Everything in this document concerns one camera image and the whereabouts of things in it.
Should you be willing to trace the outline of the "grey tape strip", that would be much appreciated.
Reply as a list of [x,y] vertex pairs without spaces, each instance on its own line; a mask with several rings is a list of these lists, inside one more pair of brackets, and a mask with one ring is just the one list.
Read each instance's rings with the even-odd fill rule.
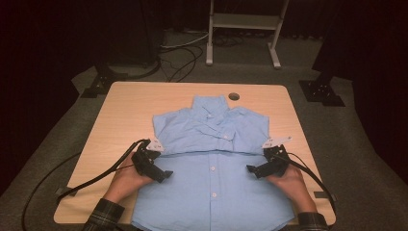
[[336,201],[337,197],[333,193],[327,193],[327,192],[314,192],[315,198],[331,198],[332,200]]
[[69,192],[69,196],[75,196],[76,195],[76,191],[72,190],[69,187],[59,187],[56,189],[55,194],[56,195],[62,195],[63,193]]

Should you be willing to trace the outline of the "black stand base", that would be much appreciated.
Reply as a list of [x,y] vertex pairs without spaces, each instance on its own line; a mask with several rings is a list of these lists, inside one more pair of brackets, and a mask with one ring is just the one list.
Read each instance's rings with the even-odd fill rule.
[[81,94],[82,98],[96,98],[98,95],[105,95],[109,92],[112,83],[124,81],[128,77],[127,73],[116,72],[110,69],[107,64],[97,64],[95,69],[97,75],[90,87]]
[[331,80],[332,76],[321,73],[314,81],[300,80],[299,85],[308,102],[320,102],[326,107],[344,107],[343,100],[330,86]]

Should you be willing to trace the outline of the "person's left hand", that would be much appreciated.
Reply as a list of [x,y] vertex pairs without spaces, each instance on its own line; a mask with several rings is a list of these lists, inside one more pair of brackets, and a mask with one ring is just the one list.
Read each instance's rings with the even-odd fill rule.
[[137,192],[143,186],[152,183],[153,180],[147,176],[141,176],[133,166],[132,158],[128,156],[120,165],[119,170],[103,195],[113,203],[118,204],[121,200]]

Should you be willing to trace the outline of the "dark curtain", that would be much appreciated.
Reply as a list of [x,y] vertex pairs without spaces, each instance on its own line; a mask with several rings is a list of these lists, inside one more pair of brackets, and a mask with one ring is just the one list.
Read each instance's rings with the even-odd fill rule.
[[76,101],[95,45],[85,0],[0,0],[0,195]]
[[408,184],[408,0],[341,0],[313,69],[352,81],[376,154]]

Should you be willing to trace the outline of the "person's right hand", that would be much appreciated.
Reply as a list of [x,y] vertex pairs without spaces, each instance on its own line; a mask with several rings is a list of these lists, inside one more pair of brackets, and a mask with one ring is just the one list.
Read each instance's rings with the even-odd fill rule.
[[314,200],[307,191],[303,176],[297,167],[288,165],[281,177],[270,175],[267,180],[283,191],[299,212],[315,212],[317,210]]

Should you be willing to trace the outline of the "white metal stand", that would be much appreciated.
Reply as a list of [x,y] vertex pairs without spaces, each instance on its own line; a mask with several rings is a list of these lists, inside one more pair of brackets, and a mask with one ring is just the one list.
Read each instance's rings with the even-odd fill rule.
[[273,67],[275,69],[280,69],[281,64],[276,52],[276,44],[280,36],[289,3],[290,0],[283,0],[280,14],[278,15],[255,15],[216,13],[214,10],[215,0],[210,0],[208,40],[206,45],[206,65],[212,65],[214,63],[213,35],[215,29],[248,29],[273,32],[273,37],[268,43],[268,51]]

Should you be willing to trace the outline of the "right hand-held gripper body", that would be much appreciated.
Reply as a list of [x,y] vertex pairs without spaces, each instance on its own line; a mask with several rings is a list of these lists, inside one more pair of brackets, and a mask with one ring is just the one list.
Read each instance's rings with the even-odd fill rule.
[[258,178],[270,175],[281,177],[284,175],[290,159],[284,143],[291,140],[291,137],[281,137],[270,138],[264,142],[262,148],[267,162],[257,167],[256,176]]

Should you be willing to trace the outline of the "light blue button shirt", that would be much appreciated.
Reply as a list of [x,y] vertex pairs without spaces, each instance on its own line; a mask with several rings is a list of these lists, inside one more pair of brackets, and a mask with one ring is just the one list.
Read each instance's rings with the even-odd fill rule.
[[140,189],[132,223],[144,231],[277,231],[294,217],[291,201],[248,171],[265,162],[269,120],[224,96],[153,118],[171,176]]

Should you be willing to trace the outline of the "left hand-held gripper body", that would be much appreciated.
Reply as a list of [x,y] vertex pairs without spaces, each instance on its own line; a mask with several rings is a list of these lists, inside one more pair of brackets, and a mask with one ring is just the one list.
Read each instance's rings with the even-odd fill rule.
[[159,151],[148,150],[148,144],[150,144],[150,140],[140,140],[131,160],[139,175],[147,176],[154,181],[162,183],[166,179],[166,174],[154,164],[154,160],[158,158],[161,153]]

